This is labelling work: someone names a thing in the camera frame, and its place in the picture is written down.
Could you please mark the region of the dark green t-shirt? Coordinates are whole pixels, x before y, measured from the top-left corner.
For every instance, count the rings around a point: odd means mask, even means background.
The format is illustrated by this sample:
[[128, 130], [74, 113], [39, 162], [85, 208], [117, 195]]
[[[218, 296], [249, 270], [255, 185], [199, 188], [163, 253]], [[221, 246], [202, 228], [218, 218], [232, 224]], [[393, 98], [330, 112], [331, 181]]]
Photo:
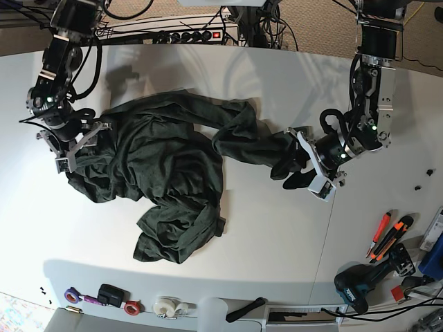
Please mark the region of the dark green t-shirt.
[[107, 110], [95, 147], [76, 155], [69, 185], [94, 203], [149, 199], [133, 257], [182, 264], [223, 234], [223, 159], [273, 167], [288, 151], [245, 100], [212, 102], [187, 91], [160, 93]]

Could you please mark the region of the orange black utility knife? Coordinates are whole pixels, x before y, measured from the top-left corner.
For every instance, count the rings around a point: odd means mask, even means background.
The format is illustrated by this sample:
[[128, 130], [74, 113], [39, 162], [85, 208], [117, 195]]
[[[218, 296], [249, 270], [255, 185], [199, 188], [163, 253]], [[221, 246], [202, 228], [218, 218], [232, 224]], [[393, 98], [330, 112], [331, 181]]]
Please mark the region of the orange black utility knife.
[[374, 264], [381, 261], [388, 253], [389, 249], [402, 238], [413, 222], [414, 218], [411, 215], [403, 216], [398, 222], [396, 222], [387, 235], [382, 239], [375, 251], [370, 255], [369, 263]]

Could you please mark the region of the purple tape roll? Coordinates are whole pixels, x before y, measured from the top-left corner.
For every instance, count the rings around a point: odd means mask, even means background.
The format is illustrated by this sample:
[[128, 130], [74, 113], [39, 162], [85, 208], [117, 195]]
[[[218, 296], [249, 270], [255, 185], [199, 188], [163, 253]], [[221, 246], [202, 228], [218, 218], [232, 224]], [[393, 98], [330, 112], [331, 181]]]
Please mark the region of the purple tape roll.
[[71, 304], [77, 304], [82, 301], [81, 294], [74, 287], [70, 287], [64, 292], [64, 298]]

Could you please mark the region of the red square tag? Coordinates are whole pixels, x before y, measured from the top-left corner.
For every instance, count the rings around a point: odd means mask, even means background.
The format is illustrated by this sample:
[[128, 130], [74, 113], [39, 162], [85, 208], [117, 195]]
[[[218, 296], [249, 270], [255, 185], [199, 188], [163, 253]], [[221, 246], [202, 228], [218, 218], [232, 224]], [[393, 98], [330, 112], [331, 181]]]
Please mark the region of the red square tag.
[[392, 288], [390, 292], [396, 302], [400, 302], [405, 298], [404, 288], [401, 285]]

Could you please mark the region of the red tape roll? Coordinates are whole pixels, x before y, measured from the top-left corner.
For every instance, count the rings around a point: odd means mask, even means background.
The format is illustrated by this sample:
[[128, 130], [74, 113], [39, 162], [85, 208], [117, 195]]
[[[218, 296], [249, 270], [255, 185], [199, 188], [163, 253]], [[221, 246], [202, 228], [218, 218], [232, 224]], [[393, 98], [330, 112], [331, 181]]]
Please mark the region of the red tape roll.
[[141, 302], [140, 301], [127, 301], [124, 304], [124, 311], [126, 314], [131, 316], [137, 316], [141, 313]]

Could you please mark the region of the blue box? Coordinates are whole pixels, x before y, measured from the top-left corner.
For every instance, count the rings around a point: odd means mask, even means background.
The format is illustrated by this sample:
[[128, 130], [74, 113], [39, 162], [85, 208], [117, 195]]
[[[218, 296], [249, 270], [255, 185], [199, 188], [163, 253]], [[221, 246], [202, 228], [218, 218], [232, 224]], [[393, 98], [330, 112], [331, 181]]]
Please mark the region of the blue box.
[[432, 250], [424, 256], [418, 266], [423, 275], [432, 277], [434, 280], [442, 280], [443, 277], [442, 244], [443, 238], [440, 235]]

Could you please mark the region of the white plastic cup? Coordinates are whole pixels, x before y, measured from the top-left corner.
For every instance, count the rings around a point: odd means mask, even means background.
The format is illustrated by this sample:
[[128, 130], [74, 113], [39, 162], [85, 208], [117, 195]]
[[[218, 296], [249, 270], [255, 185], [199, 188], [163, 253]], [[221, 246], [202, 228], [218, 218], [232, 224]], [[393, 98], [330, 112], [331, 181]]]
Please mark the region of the white plastic cup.
[[227, 303], [218, 297], [207, 297], [201, 300], [198, 303], [197, 331], [223, 331], [227, 312]]

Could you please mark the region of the teal black cordless drill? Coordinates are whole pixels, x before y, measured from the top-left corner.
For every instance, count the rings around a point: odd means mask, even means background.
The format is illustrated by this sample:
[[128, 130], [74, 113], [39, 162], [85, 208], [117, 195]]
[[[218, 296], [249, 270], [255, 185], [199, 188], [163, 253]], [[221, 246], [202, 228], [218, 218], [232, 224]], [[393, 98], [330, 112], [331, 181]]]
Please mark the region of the teal black cordless drill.
[[336, 292], [348, 306], [363, 315], [368, 312], [365, 299], [388, 274], [396, 272], [400, 277], [415, 273], [414, 263], [403, 243], [396, 245], [381, 263], [374, 265], [358, 264], [351, 266], [334, 278]]

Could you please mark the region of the black power strip red switch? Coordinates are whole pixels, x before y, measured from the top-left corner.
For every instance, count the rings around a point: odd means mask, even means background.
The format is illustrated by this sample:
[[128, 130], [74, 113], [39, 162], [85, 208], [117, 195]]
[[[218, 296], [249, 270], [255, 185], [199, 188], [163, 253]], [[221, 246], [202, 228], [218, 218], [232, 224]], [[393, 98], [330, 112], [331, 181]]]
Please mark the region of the black power strip red switch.
[[153, 44], [223, 44], [221, 30], [160, 32], [153, 40]]

